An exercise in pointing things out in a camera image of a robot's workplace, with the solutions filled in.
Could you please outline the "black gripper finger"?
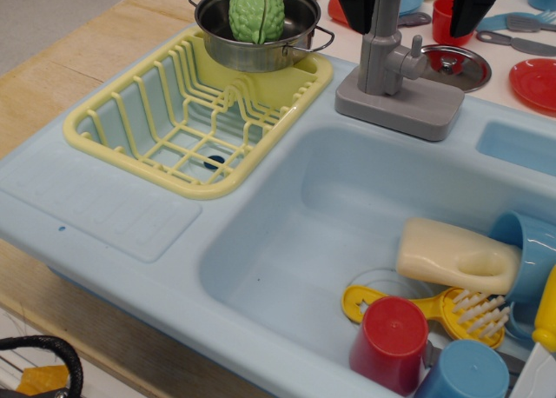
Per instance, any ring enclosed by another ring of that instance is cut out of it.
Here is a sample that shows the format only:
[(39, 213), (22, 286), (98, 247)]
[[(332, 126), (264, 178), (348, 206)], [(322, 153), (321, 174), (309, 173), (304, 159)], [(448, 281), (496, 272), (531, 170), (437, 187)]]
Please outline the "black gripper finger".
[(462, 37), (472, 33), (496, 0), (453, 0), (450, 34)]
[(339, 0), (350, 28), (358, 33), (371, 29), (375, 0)]

